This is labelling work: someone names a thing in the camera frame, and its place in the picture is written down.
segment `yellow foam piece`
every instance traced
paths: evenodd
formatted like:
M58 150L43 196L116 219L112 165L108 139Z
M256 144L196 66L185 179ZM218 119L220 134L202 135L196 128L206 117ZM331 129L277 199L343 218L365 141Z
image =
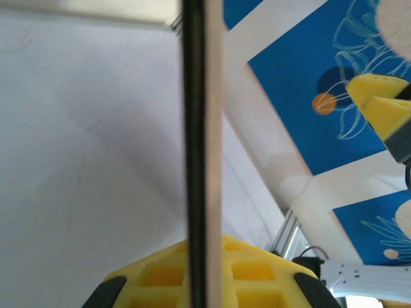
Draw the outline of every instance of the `yellow foam piece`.
M355 76L345 88L364 118L370 122L368 114L363 112L365 102L373 96L395 98L407 85L406 80L395 76L367 73Z
M180 242L105 278L127 282L114 308L188 308L187 246ZM310 308L294 273L309 269L265 250L222 237L223 308Z
M372 97L363 104L362 113L382 141L385 141L411 119L411 102Z

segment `orange dot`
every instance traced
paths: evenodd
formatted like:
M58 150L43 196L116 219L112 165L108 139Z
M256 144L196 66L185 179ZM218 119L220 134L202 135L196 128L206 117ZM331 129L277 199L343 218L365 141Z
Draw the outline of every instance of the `orange dot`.
M326 116L337 107L337 99L330 93L320 93L313 99L313 109L316 113Z

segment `blue poster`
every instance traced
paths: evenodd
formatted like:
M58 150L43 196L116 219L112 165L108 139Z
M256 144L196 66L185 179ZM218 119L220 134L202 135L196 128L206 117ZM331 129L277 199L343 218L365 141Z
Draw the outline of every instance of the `blue poster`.
M263 0L224 0L224 21L231 30Z
M411 195L408 191L334 210L364 264L411 262Z
M376 26L378 0L329 0L249 63L314 175L385 149L345 91L363 73L411 80Z

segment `black cable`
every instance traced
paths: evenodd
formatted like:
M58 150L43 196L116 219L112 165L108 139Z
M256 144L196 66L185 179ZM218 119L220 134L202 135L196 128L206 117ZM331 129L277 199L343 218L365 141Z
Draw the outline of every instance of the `black cable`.
M328 254L326 253L326 251L324 249L322 249L320 246L310 246L307 247L306 249L304 249L301 254L300 257L303 257L308 251L312 250L312 249L318 249L319 251L321 251L321 253L324 255L324 258L326 258L327 260L329 260Z
M205 9L204 0L182 1L189 293L195 308L207 307Z

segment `black rubber edge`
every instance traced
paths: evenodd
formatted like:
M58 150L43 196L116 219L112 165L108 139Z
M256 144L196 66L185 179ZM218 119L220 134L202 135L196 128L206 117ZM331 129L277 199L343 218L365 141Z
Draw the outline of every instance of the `black rubber edge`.
M82 308L112 308L126 282L126 277L117 276L101 283Z
M294 280L312 308L341 308L327 287L318 279L305 273L296 273Z
M397 99L409 101L411 99L411 83L409 83L397 96Z
M384 141L397 162L406 164L411 157L411 120Z
M407 185L407 189L411 194L411 166L407 165L405 167L405 185Z
M182 0L190 307L207 307L206 4Z
M294 263L297 263L298 265L304 266L305 268L308 268L311 270L318 278L321 277L321 264L324 263L323 260L321 260L318 257L296 257L293 259Z

